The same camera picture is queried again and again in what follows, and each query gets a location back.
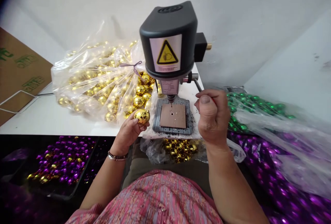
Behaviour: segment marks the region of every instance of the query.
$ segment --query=drill press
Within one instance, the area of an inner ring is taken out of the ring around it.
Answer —
[[[146,71],[160,81],[166,99],[158,99],[153,130],[170,134],[192,134],[190,103],[178,97],[179,84],[194,81],[194,62],[211,49],[204,34],[197,33],[198,20],[192,3],[156,7],[140,27]]]

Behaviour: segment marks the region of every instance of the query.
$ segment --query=black cable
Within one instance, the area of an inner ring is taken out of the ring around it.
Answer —
[[[48,93],[48,94],[39,94],[37,96],[49,96],[49,95],[54,95],[54,93]]]

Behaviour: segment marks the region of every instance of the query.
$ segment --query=beaded bracelet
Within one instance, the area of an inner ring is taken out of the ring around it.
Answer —
[[[125,156],[115,156],[115,155],[112,155],[110,153],[110,150],[109,150],[108,151],[108,157],[112,160],[123,161],[123,160],[126,160],[128,158],[128,153]]]

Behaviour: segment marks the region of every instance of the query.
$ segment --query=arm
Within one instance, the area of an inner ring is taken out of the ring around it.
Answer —
[[[227,223],[269,223],[227,146],[230,111],[225,92],[197,94],[199,132],[206,141],[209,184],[215,205]]]
[[[140,126],[138,119],[133,119],[133,116],[134,113],[132,113],[121,126],[110,148],[111,154],[115,156],[125,156],[129,151],[130,145],[132,145],[139,134],[145,131],[149,126],[148,122],[145,126]],[[96,203],[105,208],[108,203],[115,198],[120,191],[125,163],[126,161],[116,161],[106,157],[80,209],[90,209]]]

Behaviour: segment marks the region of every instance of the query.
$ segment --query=yellow warning triangle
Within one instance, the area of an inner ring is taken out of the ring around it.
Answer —
[[[164,65],[164,64],[176,64],[176,63],[178,63],[176,54],[172,50],[169,42],[165,40],[163,42],[157,64]]]

